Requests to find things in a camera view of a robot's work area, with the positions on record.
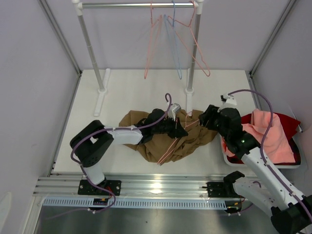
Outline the tan brown skirt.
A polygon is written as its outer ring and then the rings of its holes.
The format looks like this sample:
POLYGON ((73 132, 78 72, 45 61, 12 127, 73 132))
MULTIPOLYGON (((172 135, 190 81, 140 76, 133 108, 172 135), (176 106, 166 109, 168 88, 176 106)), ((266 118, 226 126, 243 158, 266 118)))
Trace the tan brown skirt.
MULTIPOLYGON (((176 115, 180 119, 182 127, 184 127, 185 124, 186 114, 187 112, 182 109, 176 115)), ((187 119, 187 122, 199 120, 198 117, 200 114, 202 114, 202 111, 193 110, 192 120, 187 119)), ((177 138, 178 142, 175 143, 174 152, 165 159, 164 163, 170 161, 176 162, 185 158, 186 156, 192 154, 198 147, 212 142, 217 135, 216 131, 202 127, 199 123, 188 127, 186 131, 188 132, 188 136, 177 138)), ((145 144, 127 144, 126 146, 139 152, 146 161, 157 163, 174 140, 175 139, 170 138, 167 134, 158 134, 153 136, 153 139, 145 144)))

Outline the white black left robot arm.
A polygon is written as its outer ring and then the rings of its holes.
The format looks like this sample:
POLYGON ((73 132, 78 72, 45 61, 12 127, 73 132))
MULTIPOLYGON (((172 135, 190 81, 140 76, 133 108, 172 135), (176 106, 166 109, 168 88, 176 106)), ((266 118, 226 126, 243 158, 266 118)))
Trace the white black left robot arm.
POLYGON ((99 120, 94 120, 70 141, 70 147, 83 173, 90 180, 89 190, 100 195, 106 189, 106 177, 99 161, 108 148, 111 145, 147 143, 159 134, 166 134, 170 138, 188 135, 178 117, 167 117, 163 110, 154 109, 147 117, 129 127, 106 127, 99 120))

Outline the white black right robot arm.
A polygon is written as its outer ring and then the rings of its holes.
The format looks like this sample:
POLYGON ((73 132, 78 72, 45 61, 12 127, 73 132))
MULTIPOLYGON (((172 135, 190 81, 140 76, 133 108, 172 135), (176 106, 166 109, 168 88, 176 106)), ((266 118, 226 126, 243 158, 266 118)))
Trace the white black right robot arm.
POLYGON ((265 186, 253 185, 244 175, 223 183, 223 193, 248 199, 261 209, 280 234, 296 234, 312 223, 312 197, 305 196, 276 168, 259 142, 243 130, 236 108, 209 105, 199 115, 200 125, 217 131, 227 147, 251 169, 265 186))

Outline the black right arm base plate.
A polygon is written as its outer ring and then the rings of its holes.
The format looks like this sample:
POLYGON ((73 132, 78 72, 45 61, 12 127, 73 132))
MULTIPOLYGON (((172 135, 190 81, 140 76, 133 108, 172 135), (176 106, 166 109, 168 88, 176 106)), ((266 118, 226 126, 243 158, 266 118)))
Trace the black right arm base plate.
POLYGON ((234 190, 235 183, 230 182, 207 182, 203 189, 207 191, 210 198, 244 198, 234 190))

